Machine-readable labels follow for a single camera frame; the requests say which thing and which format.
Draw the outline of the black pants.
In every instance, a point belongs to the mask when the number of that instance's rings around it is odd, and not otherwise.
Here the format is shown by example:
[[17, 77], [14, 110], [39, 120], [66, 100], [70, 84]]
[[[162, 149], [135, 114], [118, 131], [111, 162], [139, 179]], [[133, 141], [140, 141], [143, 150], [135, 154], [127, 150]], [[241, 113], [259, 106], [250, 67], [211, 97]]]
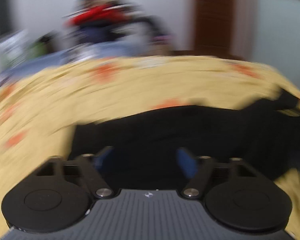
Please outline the black pants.
[[187, 179], [176, 161], [179, 148], [221, 162], [242, 158], [275, 180], [300, 170], [297, 104], [283, 90], [275, 100], [259, 99], [240, 110], [178, 106], [77, 125], [69, 159], [112, 147], [100, 174], [114, 190], [182, 189]]

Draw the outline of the yellow carrot print quilt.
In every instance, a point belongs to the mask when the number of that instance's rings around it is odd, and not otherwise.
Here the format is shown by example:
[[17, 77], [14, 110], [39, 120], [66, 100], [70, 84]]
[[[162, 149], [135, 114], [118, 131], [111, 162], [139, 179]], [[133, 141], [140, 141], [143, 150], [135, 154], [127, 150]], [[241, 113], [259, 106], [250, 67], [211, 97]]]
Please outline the yellow carrot print quilt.
[[300, 90], [275, 68], [210, 56], [116, 57], [46, 68], [0, 88], [0, 237], [4, 195], [52, 155], [70, 152], [76, 123], [190, 104], [240, 109]]

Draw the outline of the green plastic basket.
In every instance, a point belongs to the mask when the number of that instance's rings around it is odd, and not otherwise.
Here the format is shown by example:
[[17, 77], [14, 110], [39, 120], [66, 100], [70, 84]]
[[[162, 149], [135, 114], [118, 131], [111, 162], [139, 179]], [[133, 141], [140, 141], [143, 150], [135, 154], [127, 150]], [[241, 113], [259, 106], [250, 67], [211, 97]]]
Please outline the green plastic basket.
[[35, 59], [48, 54], [47, 45], [45, 42], [36, 41], [29, 45], [27, 49], [27, 59]]

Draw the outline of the floral white pillow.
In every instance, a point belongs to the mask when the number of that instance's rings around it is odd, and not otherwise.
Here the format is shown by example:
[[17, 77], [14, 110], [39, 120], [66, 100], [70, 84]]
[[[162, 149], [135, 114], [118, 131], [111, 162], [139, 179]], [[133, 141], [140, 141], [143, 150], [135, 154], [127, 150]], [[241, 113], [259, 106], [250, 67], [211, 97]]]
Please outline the floral white pillow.
[[13, 68], [26, 61], [30, 39], [27, 30], [12, 33], [0, 40], [0, 62], [5, 68]]

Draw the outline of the red knitted garment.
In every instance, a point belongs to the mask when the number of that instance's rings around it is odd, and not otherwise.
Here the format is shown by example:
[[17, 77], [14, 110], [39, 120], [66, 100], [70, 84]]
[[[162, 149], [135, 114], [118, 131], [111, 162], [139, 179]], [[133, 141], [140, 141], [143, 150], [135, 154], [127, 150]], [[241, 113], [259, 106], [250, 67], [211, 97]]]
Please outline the red knitted garment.
[[110, 7], [109, 5], [104, 4], [91, 7], [85, 12], [66, 20], [65, 26], [73, 27], [86, 23], [106, 23], [112, 25], [115, 23], [125, 22], [127, 20], [128, 17], [125, 13], [115, 7]]

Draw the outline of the brown wooden door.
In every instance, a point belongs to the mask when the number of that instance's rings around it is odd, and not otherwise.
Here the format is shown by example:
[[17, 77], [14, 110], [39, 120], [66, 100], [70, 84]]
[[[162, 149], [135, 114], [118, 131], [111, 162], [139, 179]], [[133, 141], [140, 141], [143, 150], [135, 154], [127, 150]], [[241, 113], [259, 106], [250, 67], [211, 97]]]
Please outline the brown wooden door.
[[194, 53], [230, 55], [235, 0], [194, 1]]

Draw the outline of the blue bed sheet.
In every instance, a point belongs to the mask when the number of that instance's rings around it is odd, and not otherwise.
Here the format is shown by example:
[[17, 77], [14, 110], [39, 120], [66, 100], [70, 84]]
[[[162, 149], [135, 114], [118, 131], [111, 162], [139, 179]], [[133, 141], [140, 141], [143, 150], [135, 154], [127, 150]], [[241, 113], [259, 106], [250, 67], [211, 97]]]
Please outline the blue bed sheet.
[[[129, 41], [102, 42], [91, 45], [94, 58], [110, 56], [137, 56], [141, 54], [141, 45]], [[69, 62], [70, 49], [61, 50], [56, 53], [47, 54], [26, 61], [14, 68], [4, 70], [0, 73], [3, 79], [21, 79], [36, 74], [49, 67], [58, 67]]]

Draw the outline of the pile of mixed clothes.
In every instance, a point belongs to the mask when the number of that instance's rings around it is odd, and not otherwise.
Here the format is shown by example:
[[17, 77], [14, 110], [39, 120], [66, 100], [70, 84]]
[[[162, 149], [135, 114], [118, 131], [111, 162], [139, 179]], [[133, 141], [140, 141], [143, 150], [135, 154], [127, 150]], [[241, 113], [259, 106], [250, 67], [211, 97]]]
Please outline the pile of mixed clothes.
[[164, 23], [127, 0], [78, 0], [64, 26], [79, 43], [128, 41], [145, 56], [172, 55], [172, 36]]

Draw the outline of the white wardrobe sliding door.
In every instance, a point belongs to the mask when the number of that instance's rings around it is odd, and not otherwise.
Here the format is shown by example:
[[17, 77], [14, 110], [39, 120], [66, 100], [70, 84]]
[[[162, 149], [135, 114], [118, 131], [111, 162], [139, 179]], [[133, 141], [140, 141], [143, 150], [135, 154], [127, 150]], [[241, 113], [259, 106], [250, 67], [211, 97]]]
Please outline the white wardrobe sliding door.
[[251, 61], [277, 68], [300, 89], [300, 0], [256, 0]]

